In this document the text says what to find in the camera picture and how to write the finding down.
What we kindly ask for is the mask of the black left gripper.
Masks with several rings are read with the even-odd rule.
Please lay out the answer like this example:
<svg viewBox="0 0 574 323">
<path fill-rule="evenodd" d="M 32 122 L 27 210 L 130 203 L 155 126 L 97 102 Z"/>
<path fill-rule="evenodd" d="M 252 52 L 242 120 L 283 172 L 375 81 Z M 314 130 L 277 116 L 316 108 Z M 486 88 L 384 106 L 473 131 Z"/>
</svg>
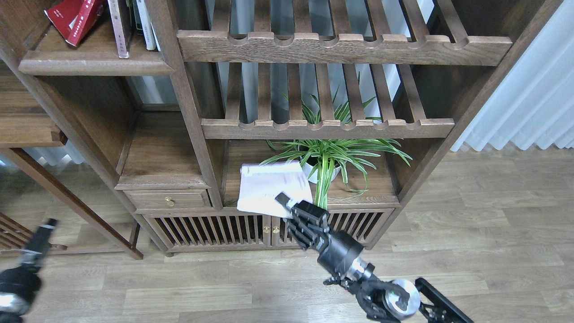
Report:
<svg viewBox="0 0 574 323">
<path fill-rule="evenodd" d="M 40 225 L 21 251 L 20 266 L 4 270 L 0 275 L 0 292 L 9 294 L 32 305 L 42 284 L 38 276 L 43 258 L 50 248 L 49 237 L 58 224 L 58 220 L 49 218 Z"/>
</svg>

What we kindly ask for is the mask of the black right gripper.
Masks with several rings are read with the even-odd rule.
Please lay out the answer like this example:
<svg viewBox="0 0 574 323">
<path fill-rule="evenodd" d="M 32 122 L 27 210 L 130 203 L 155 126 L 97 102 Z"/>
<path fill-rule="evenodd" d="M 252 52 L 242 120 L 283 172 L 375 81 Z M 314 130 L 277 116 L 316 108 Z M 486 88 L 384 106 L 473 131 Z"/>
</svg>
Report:
<svg viewBox="0 0 574 323">
<path fill-rule="evenodd" d="M 318 252 L 318 264 L 332 278 L 359 281 L 365 276 L 363 246 L 345 231 L 334 231 L 328 223 L 327 210 L 307 201 L 297 202 L 285 192 L 277 194 L 275 201 L 283 208 L 275 215 L 291 216 L 285 220 L 289 233 L 302 250 Z"/>
</svg>

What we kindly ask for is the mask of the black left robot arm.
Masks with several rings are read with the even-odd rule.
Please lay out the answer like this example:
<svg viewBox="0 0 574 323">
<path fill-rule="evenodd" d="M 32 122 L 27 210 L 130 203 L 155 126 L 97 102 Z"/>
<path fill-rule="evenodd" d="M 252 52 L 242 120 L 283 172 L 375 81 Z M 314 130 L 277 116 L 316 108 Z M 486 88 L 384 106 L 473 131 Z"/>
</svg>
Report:
<svg viewBox="0 0 574 323">
<path fill-rule="evenodd" d="M 21 252 L 20 264 L 0 275 L 0 312 L 2 323 L 22 323 L 33 304 L 42 283 L 38 276 L 43 258 L 49 250 L 48 239 L 57 226 L 50 218 L 39 226 Z"/>
</svg>

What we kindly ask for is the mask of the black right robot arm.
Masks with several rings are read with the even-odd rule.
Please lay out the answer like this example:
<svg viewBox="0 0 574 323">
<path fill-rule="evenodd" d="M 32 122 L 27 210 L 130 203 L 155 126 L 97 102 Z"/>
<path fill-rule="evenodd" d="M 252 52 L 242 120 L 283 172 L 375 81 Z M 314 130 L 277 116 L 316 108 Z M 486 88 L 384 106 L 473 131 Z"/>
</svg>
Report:
<svg viewBox="0 0 574 323">
<path fill-rule="evenodd" d="M 354 295 L 367 319 L 399 323 L 420 312 L 429 323 L 469 323 L 471 319 L 424 278 L 382 281 L 374 265 L 361 258 L 363 246 L 344 231 L 334 231 L 329 212 L 285 193 L 275 200 L 289 213 L 286 227 L 301 249 L 318 252 L 317 262 L 330 273 L 325 285 L 338 285 Z"/>
</svg>

